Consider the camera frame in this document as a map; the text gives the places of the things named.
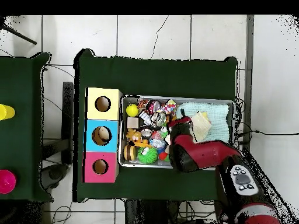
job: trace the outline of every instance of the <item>yellow tennis ball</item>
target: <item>yellow tennis ball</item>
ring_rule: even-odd
[[[138,108],[135,104],[130,104],[127,106],[126,112],[129,117],[135,117],[138,114]]]

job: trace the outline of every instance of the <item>pink cup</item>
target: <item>pink cup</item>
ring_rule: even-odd
[[[9,170],[0,170],[0,194],[10,193],[16,186],[16,176]]]

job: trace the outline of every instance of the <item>table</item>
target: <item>table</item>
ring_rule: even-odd
[[[0,103],[14,118],[0,121],[0,168],[16,174],[17,185],[0,200],[51,201],[39,182],[41,161],[41,70],[49,53],[32,58],[0,57]]]
[[[120,167],[113,184],[82,183],[85,88],[119,89],[124,95],[235,100],[237,63],[234,57],[225,61],[98,58],[93,51],[82,49],[74,59],[73,199],[216,200],[212,170],[179,173],[174,169]]]

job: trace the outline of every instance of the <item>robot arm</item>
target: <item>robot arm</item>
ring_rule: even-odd
[[[171,165],[181,172],[217,166],[219,193],[226,198],[219,220],[228,224],[281,224],[241,152],[221,141],[194,143],[192,123],[185,119],[171,122]]]

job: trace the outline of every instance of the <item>metal tray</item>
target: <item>metal tray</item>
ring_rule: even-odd
[[[198,103],[213,103],[213,104],[227,104],[228,114],[227,114],[227,124],[230,131],[230,143],[234,140],[235,133],[235,103],[232,100],[213,100],[213,99],[194,99],[194,98],[181,98],[181,97],[160,97],[160,96],[137,96],[137,95],[124,95],[121,98],[120,105],[120,131],[119,131],[119,154],[118,161],[121,166],[125,167],[153,167],[161,169],[172,169],[170,162],[165,162],[163,160],[157,160],[151,164],[142,164],[138,159],[134,161],[128,161],[124,159],[123,149],[127,145],[126,131],[127,131],[127,113],[126,108],[130,103],[137,104],[138,99],[142,98],[144,100],[158,100],[159,102],[167,102],[172,99],[176,104],[183,104],[185,102],[198,102]]]

